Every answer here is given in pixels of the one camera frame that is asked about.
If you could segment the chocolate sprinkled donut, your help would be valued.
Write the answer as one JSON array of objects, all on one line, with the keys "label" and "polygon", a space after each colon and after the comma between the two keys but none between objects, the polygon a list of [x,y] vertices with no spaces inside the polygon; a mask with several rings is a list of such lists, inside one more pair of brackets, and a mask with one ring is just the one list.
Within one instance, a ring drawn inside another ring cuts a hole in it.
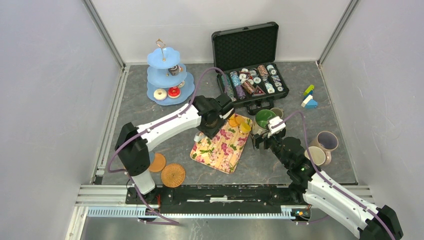
[{"label": "chocolate sprinkled donut", "polygon": [[177,85],[177,87],[180,89],[185,85],[185,81],[183,80],[180,84]]}]

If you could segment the chocolate swirl cake roll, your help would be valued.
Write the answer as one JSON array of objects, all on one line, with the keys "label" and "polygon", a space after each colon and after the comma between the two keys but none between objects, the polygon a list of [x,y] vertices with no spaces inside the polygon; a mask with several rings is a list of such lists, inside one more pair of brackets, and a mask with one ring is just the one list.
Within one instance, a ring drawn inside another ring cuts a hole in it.
[{"label": "chocolate swirl cake roll", "polygon": [[168,73],[171,76],[177,76],[179,73],[181,73],[181,72],[184,71],[184,68],[182,66],[180,66],[180,65],[175,65],[175,66],[173,66],[171,68],[168,68],[167,70],[168,70]]}]

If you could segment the silver serving tongs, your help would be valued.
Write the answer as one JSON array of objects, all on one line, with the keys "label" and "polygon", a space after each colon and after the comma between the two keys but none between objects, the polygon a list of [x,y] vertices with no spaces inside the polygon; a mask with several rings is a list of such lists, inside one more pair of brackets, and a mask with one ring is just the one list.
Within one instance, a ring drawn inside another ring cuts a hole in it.
[{"label": "silver serving tongs", "polygon": [[199,131],[199,132],[197,132],[197,133],[194,135],[193,140],[194,140],[194,142],[198,143],[198,142],[200,142],[202,139],[204,139],[205,137],[206,137],[206,135],[205,135],[204,133],[202,133],[201,131]]}]

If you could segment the red glazed donut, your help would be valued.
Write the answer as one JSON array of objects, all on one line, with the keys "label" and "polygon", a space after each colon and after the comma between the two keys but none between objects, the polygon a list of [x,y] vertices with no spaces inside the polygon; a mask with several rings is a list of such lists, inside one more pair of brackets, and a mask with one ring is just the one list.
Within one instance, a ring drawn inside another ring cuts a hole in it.
[{"label": "red glazed donut", "polygon": [[179,87],[174,86],[168,89],[167,95],[171,99],[176,99],[181,95],[181,90]]}]

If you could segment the white glazed donut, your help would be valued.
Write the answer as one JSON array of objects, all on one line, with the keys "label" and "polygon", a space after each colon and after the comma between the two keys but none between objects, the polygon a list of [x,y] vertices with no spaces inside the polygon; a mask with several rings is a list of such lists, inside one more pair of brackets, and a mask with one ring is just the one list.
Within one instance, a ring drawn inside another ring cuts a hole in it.
[{"label": "white glazed donut", "polygon": [[163,101],[168,97],[168,92],[163,88],[158,88],[153,92],[153,97],[157,101]]}]

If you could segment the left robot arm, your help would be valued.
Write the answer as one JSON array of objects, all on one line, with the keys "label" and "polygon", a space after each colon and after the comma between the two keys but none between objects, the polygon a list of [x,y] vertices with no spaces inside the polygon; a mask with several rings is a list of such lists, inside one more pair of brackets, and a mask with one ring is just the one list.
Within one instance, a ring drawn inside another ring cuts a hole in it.
[{"label": "left robot arm", "polygon": [[212,139],[235,112],[234,104],[224,93],[216,98],[195,96],[190,103],[153,122],[134,126],[125,124],[115,145],[118,157],[145,204],[157,198],[156,184],[149,167],[150,152],[162,142],[189,129],[197,129]]}]

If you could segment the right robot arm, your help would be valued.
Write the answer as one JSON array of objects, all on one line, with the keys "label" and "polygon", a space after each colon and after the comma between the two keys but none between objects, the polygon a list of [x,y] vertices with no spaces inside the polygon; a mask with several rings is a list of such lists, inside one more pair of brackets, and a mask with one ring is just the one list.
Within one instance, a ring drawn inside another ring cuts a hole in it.
[{"label": "right robot arm", "polygon": [[289,199],[319,208],[342,224],[359,240],[400,240],[403,230],[396,212],[389,206],[378,207],[337,183],[304,153],[301,141],[286,137],[283,119],[274,116],[265,121],[265,132],[252,137],[254,146],[264,144],[286,168],[291,179]]}]

